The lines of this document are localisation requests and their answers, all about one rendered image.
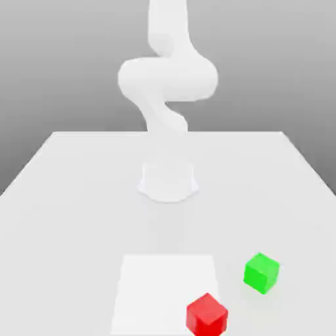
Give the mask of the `small green cube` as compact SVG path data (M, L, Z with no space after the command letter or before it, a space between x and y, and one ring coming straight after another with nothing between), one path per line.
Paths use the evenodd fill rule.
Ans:
M275 285L279 269L278 261L257 253L245 265L243 282L265 295Z

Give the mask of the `small red cube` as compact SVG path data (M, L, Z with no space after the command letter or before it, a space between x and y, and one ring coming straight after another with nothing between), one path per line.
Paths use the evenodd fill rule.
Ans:
M186 327L195 336L221 336L227 320L228 310L209 293L186 307Z

